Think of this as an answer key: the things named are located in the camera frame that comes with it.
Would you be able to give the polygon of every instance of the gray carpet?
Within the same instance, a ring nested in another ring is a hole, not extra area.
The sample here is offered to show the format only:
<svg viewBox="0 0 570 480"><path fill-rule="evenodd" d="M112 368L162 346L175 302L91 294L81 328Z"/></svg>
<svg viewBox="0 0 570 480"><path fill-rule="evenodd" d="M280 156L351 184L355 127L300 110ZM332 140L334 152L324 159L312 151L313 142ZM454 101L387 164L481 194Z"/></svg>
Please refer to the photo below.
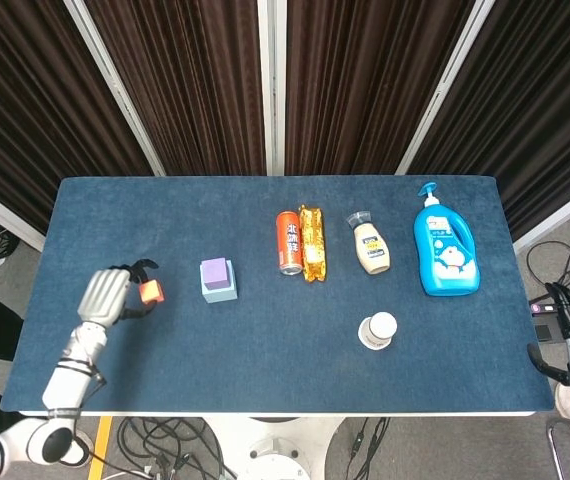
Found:
<svg viewBox="0 0 570 480"><path fill-rule="evenodd" d="M570 243L570 221L556 229L544 240L561 240ZM543 246L531 255L532 267L544 281L557 279L562 273L567 253L558 245ZM526 251L518 256L519 267L530 298L544 293L525 266ZM31 284L38 265L39 254L21 244L19 249L0 268L0 300L24 315ZM543 346L543 355L552 364L563 366L567 362L563 345ZM0 361L0 391L2 391L9 364ZM526 418L395 418L374 459L371 480L404 479L422 480L439 478L457 479L515 479L549 480L555 478L552 460L545 440L545 421L550 413L538 413ZM345 478L345 468L353 439L362 420L348 419L336 432L326 460L326 478ZM83 419L81 428L94 437L97 419ZM108 450L108 460L127 465L116 448L115 420ZM373 428L370 422L365 442ZM557 431L559 452L570 480L570 430ZM360 467L366 446L361 449L350 472ZM199 454L206 468L214 467L207 452ZM5 477L13 480L61 478L80 480L87 478L88 468L70 470L62 467L13 466ZM104 475L113 473L106 468ZM182 480L201 478L195 471L184 471Z"/></svg>

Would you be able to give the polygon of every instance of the red can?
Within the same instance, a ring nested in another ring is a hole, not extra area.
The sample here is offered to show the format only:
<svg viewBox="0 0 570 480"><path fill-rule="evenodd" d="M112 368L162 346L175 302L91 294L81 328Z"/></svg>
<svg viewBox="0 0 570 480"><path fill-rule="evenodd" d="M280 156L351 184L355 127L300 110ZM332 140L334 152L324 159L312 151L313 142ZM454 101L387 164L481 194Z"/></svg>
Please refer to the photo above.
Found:
<svg viewBox="0 0 570 480"><path fill-rule="evenodd" d="M296 275L303 270L300 230L296 213L281 212L276 217L278 268L285 275Z"/></svg>

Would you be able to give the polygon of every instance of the blue table cover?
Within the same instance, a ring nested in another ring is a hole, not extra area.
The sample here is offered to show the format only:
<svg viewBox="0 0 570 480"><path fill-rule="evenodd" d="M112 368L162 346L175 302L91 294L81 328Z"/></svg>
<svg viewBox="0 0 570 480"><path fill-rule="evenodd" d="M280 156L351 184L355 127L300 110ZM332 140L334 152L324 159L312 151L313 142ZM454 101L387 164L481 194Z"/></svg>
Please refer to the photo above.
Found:
<svg viewBox="0 0 570 480"><path fill-rule="evenodd" d="M481 285L429 297L413 237L421 185L436 181L477 245ZM323 212L327 279L279 273L276 215ZM370 210L392 268L369 276L345 218ZM199 264L226 257L238 300L208 304ZM526 353L536 342L496 182L475 176L72 178L59 190L5 410L41 395L79 324L92 274L151 258L166 301L108 331L93 412L439 413L552 408ZM365 348L363 318L392 313L391 347Z"/></svg>

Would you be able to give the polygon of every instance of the sauce bottle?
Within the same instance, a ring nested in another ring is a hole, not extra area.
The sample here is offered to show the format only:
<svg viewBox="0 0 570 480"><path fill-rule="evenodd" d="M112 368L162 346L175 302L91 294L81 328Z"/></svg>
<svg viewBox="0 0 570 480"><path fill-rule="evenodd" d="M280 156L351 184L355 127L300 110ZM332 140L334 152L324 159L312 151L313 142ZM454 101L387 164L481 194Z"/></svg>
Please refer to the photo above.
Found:
<svg viewBox="0 0 570 480"><path fill-rule="evenodd" d="M356 256L367 273L375 275L389 268L390 258L387 244L372 224L369 212L356 212L347 217L347 223L354 229Z"/></svg>

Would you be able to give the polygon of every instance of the yellow snack package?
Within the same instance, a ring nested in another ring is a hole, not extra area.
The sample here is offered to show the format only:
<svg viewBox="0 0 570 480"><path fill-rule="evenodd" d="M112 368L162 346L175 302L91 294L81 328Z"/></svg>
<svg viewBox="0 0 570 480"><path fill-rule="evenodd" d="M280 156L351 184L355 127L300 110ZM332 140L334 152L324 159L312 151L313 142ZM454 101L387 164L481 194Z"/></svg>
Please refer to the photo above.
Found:
<svg viewBox="0 0 570 480"><path fill-rule="evenodd" d="M299 209L301 224L301 243L303 246L303 275L305 280L325 281L327 266L325 263L325 239L323 237L323 214L320 208Z"/></svg>

